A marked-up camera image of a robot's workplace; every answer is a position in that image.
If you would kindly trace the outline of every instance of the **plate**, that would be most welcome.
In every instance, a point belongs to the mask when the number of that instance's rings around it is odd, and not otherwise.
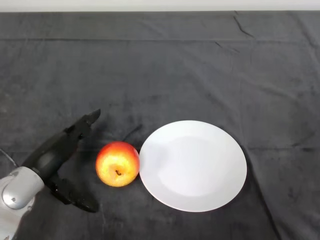
[[[143,143],[140,177],[160,202],[187,212],[205,212],[230,202],[247,176],[245,155],[222,129],[201,121],[176,121]]]

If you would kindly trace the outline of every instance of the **red apple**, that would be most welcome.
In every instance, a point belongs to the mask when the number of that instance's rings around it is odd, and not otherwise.
[[[114,141],[104,146],[95,163],[98,177],[113,187],[123,187],[131,183],[138,175],[139,169],[137,150],[123,141]]]

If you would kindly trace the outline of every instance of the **gray cloth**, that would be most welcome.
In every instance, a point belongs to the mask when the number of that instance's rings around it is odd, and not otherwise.
[[[60,171],[99,213],[48,190],[18,240],[320,239],[320,13],[0,14],[0,147],[19,164],[46,138],[101,108],[92,135]],[[99,149],[138,150],[178,120],[221,127],[241,145],[240,194],[209,212],[172,209],[137,178],[95,172]],[[0,155],[0,173],[11,165]]]

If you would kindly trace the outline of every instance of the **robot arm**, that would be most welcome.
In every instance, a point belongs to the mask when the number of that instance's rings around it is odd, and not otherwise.
[[[90,133],[90,126],[99,116],[100,110],[84,115],[43,143],[21,167],[0,179],[0,240],[15,239],[21,218],[32,209],[36,194],[45,185],[64,204],[87,212],[98,211],[93,198],[78,192],[68,180],[60,179],[57,171],[77,150],[79,140]]]

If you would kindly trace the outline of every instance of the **cable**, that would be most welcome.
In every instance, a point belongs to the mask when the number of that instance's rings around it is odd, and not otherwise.
[[[0,152],[3,153],[3,155],[6,156],[7,159],[9,159],[9,161],[16,167],[18,168],[18,164],[15,162],[15,160],[13,160],[5,151],[3,151],[1,148],[0,148]]]

